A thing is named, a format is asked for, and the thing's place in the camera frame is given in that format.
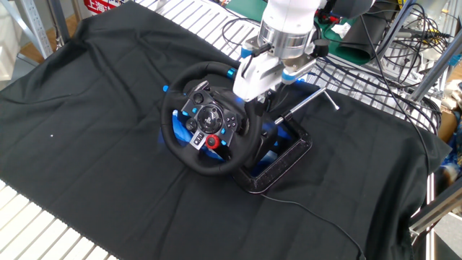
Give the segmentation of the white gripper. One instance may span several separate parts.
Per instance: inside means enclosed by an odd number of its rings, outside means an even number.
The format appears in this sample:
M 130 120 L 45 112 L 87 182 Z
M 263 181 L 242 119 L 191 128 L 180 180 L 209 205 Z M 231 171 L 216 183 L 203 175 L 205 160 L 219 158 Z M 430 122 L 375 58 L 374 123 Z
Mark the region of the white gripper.
M 258 96 L 266 92 L 266 108 L 271 108 L 276 99 L 277 86 L 282 82 L 285 65 L 278 57 L 263 53 L 257 57 L 244 58 L 235 76 L 232 91 L 246 103 L 246 112 L 263 115 L 263 103 Z

